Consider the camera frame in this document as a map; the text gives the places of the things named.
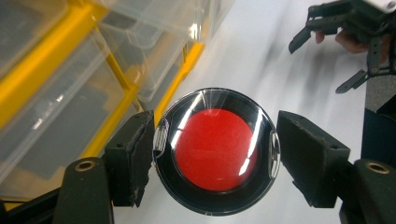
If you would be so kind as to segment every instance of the human hand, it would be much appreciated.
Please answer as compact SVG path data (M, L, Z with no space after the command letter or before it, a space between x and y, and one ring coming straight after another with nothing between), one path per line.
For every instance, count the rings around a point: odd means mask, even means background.
M324 33L321 31L316 31L316 42L320 44L324 40ZM335 36L335 41L337 41L341 46L343 46L347 51L358 54L366 52L369 47L365 44L359 42L356 36L346 30L342 30ZM384 63L389 58L389 47L390 47L391 35L384 35L382 37L381 44L381 63Z

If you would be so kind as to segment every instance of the black rim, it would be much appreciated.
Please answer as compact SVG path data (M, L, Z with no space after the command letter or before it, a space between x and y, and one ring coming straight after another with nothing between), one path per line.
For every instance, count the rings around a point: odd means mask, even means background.
M254 129L258 116L262 116L257 143L258 157L248 179L242 185L227 191L212 191L195 186L178 170L169 139L167 139L164 152L160 157L157 158L158 151L154 152L154 160L161 181L178 202L201 214L227 216L249 208L262 198L271 187L274 179L269 175L268 157L271 133L275 131L275 128L263 110L241 93L224 89L210 89L209 94L210 99L205 101L205 105L201 102L195 107L196 110L193 113L202 111L206 109L207 104L211 104L210 108L221 108L235 113L245 121L250 129ZM173 136L176 131L175 125L178 125L178 121L181 120L185 111L190 108L191 104L189 103L192 98L194 98L193 94L182 98L166 112L163 119L169 121L168 136Z

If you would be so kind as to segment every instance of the plastic drawer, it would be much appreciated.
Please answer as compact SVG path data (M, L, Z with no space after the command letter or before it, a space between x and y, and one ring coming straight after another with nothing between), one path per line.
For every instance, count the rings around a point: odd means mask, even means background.
M163 83L158 88L157 92L154 94L152 99L148 102L143 102L143 101L140 102L141 106L145 111L155 110L157 108L160 101L168 92L168 88L171 85L174 78L176 77L177 73L179 72L183 62L184 62L184 55L183 53L180 53L177 57L177 60L172 64L172 67L167 72L165 78L163 79Z
M103 38L89 35L0 131L0 196L34 198L60 186L123 98L107 54Z
M0 78L66 11L66 0L0 1Z
M120 14L195 41L206 41L234 0L94 0Z
M138 114L144 112L144 109L142 107L142 105L139 103L139 101L137 100L133 100L131 105L128 107L128 109L125 111L124 116L120 119L119 124L117 125L117 127L114 129L113 134L111 134L112 138L114 136L114 134L116 134L122 127L122 125L125 124L125 122L133 115Z
M185 38L110 12L99 28L122 72L149 102L186 43Z

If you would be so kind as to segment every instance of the round container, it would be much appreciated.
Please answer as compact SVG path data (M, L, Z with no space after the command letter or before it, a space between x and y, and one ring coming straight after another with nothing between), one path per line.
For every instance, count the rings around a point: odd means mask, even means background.
M153 157L167 191L209 216L241 212L271 188L280 164L276 128L262 108L226 89L195 91L165 112Z

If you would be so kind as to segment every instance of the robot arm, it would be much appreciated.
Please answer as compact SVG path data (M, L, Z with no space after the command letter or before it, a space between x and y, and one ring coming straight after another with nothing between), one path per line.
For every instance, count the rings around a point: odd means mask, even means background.
M382 36L396 32L395 10L396 1L387 0L341 0L312 6L308 9L305 28L292 39L289 51L293 53L300 48L311 37L311 31L335 35L341 28L355 34L369 50L367 72L360 70L343 83L337 93L357 89L371 77L396 75L395 41L390 45L389 66L380 66Z

